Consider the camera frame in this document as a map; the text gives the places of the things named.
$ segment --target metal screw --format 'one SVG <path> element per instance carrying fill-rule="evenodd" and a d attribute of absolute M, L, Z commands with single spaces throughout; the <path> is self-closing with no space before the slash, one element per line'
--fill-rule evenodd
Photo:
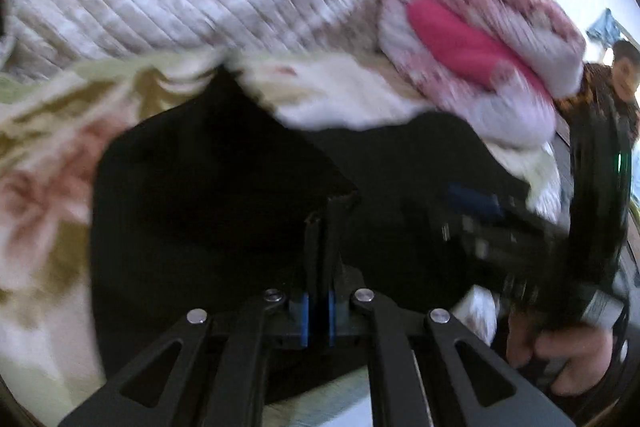
<path fill-rule="evenodd" d="M 431 317 L 431 320 L 436 324 L 446 324 L 451 320 L 451 315 L 449 314 L 449 312 L 443 310 L 442 308 L 431 310 L 429 316 Z"/>
<path fill-rule="evenodd" d="M 624 344 L 622 344 L 622 348 L 620 349 L 620 363 L 625 362 L 626 360 L 626 355 L 629 352 L 629 341 L 625 341 Z"/>
<path fill-rule="evenodd" d="M 373 297 L 376 296 L 376 294 L 369 288 L 360 288 L 359 290 L 356 290 L 353 295 L 358 302 L 371 302 Z"/>
<path fill-rule="evenodd" d="M 207 312 L 197 308 L 187 313 L 189 324 L 202 324 L 207 321 Z"/>
<path fill-rule="evenodd" d="M 269 289 L 264 293 L 264 300 L 266 300 L 267 302 L 280 302 L 284 299 L 284 293 L 282 293 L 280 290 L 276 290 L 276 289 Z"/>

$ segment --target pink and white bedding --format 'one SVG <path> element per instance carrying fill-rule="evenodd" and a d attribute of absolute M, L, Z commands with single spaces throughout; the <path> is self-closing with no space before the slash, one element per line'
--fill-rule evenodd
<path fill-rule="evenodd" d="M 427 13 L 425 1 L 429 0 L 381 0 L 380 47 L 398 70 L 439 108 L 468 121 L 484 139 L 522 148 L 549 141 L 556 126 L 551 97 L 563 98 L 578 89 L 586 45 L 558 4 L 432 0 L 510 50 L 511 57 L 495 55 L 487 82 L 481 85 L 465 78 L 464 71 L 457 74 L 451 62 L 447 68 L 425 44 L 434 45 L 449 30 L 433 23 L 435 15 Z"/>

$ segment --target floral blanket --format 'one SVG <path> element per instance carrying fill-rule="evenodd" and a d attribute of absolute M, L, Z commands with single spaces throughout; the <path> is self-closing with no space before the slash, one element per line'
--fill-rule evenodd
<path fill-rule="evenodd" d="M 78 64 L 38 89 L 0 84 L 0 374 L 46 426 L 57 425 L 103 379 L 87 260 L 97 162 L 119 133 L 198 93 L 220 58 L 204 48 L 107 59 Z M 379 55 L 248 55 L 239 62 L 246 89 L 292 127 L 380 126 L 433 108 Z M 530 206 L 554 218 L 553 156 L 490 149 L 530 182 Z M 360 372 L 268 408 L 266 425 L 319 425 L 363 407 L 367 391 Z"/>

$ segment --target blue cloth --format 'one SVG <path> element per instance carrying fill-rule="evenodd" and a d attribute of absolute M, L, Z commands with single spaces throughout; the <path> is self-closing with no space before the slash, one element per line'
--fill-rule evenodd
<path fill-rule="evenodd" d="M 620 40 L 620 28 L 613 18 L 611 10 L 604 10 L 600 18 L 587 29 L 587 36 L 592 41 L 601 42 L 605 48 L 610 48 Z"/>

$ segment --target black fabric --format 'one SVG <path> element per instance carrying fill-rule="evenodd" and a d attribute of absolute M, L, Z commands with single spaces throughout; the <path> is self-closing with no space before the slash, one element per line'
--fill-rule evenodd
<path fill-rule="evenodd" d="M 450 182 L 518 200 L 528 190 L 451 115 L 301 134 L 219 74 L 201 96 L 119 137 L 98 166 L 91 275 L 107 377 L 189 309 L 237 309 L 277 283 L 302 253 L 305 217 L 353 185 L 362 203 L 348 220 L 344 260 L 402 307 L 453 303 L 466 287 L 433 269 L 424 231 L 415 233 L 420 223 L 407 211 Z M 271 375 L 272 399 L 362 363 L 295 360 L 296 368 Z"/>

